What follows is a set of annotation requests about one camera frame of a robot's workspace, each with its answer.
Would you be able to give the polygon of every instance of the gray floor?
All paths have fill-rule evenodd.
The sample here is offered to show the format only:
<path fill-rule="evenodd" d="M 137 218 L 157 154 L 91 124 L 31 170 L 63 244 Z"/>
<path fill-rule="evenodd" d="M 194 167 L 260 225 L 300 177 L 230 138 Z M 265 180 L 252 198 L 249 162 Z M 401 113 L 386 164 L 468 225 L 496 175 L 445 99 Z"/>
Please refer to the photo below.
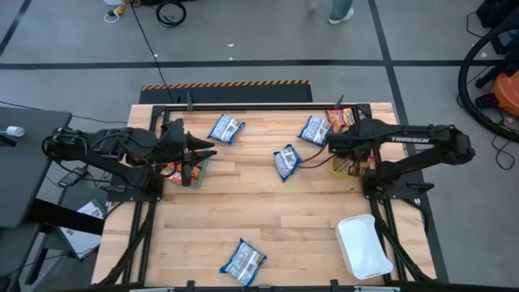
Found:
<path fill-rule="evenodd" d="M 0 38 L 22 2 L 0 2 Z M 376 0 L 391 58 L 462 60 L 478 40 L 465 31 L 465 17 L 481 2 Z M 355 17 L 335 27 L 326 23 L 330 0 L 317 1 L 314 11 L 308 10 L 308 3 L 199 0 L 186 4 L 187 21 L 175 29 L 160 26 L 148 7 L 138 8 L 137 13 L 159 61 L 382 59 L 367 1 L 354 1 Z M 101 0 L 32 0 L 0 63 L 152 61 L 131 11 L 125 11 L 117 24 L 106 24 L 102 17 L 107 10 Z M 470 27 L 485 32 L 476 18 L 471 18 Z M 482 53 L 486 57 L 480 54 L 479 58 L 495 57 L 491 48 Z M 477 153 L 467 165 L 439 165 L 424 171 L 426 181 L 436 185 L 430 199 L 448 277 L 454 283 L 519 287 L 515 225 L 519 215 L 514 209 L 519 204 L 519 170 L 501 170 L 491 146 L 493 134 L 456 107 L 458 70 L 395 69 L 410 123 L 453 123 L 470 135 Z M 335 101 L 341 94 L 347 101 L 393 101 L 384 67 L 200 67 L 166 68 L 163 73 L 170 84 L 308 79 L 315 101 Z M 3 70 L 0 99 L 125 120 L 139 100 L 140 87 L 160 83 L 155 69 Z M 71 125 L 85 131 L 105 127 L 78 119 Z M 516 144 L 507 150 L 519 156 Z M 59 179 L 63 172 L 53 167 L 49 176 Z M 39 196 L 55 200 L 56 194 L 46 182 Z M 54 276 L 39 290 L 63 287 L 59 279 L 75 266 L 82 268 L 77 285 L 86 285 L 94 262 L 60 261 Z"/>

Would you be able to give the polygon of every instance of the person's foot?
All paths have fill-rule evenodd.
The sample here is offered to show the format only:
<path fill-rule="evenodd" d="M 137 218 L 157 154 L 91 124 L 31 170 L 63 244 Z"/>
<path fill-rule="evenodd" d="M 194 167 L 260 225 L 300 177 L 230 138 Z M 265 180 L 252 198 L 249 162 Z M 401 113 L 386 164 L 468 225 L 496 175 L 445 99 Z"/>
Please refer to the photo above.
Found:
<path fill-rule="evenodd" d="M 344 18 L 342 18 L 342 19 L 332 19 L 332 18 L 330 17 L 330 18 L 328 18 L 328 22 L 329 22 L 330 24 L 339 24 L 339 23 L 341 23 L 341 22 L 343 22 L 343 21 L 350 20 L 353 16 L 354 16 L 354 9 L 353 9 L 353 8 L 350 8 L 350 9 L 348 10 L 348 14 L 347 14 Z"/>

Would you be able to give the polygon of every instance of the wooden tabletop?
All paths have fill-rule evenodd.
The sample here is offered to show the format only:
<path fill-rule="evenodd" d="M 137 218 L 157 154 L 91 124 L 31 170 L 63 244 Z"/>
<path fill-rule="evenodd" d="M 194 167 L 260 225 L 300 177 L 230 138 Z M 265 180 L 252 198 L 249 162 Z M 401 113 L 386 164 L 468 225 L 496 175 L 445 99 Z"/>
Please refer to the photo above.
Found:
<path fill-rule="evenodd" d="M 371 104 L 373 118 L 396 123 L 390 103 Z M 134 105 L 129 127 L 149 128 L 152 105 Z M 334 228 L 341 219 L 370 214 L 358 178 L 338 178 L 330 163 L 313 170 L 298 169 L 281 182 L 273 155 L 292 144 L 302 158 L 319 148 L 297 138 L 310 115 L 323 110 L 241 110 L 177 112 L 185 128 L 205 139 L 221 114 L 246 123 L 232 145 L 217 142 L 218 154 L 208 162 L 198 190 L 165 183 L 152 232 L 146 286 L 240 286 L 220 274 L 239 239 L 243 238 L 268 259 L 254 286 L 325 286 L 382 284 L 382 277 L 360 281 L 348 274 Z M 405 156 L 401 144 L 383 144 L 385 160 Z M 308 164 L 323 161 L 324 151 Z M 127 248 L 135 203 L 125 203 L 105 223 L 92 283 L 102 280 Z M 431 253 L 418 210 L 392 201 L 402 246 L 429 277 L 435 277 Z M 394 260 L 392 252 L 388 253 Z M 135 253 L 132 280 L 136 280 L 140 250 Z"/>

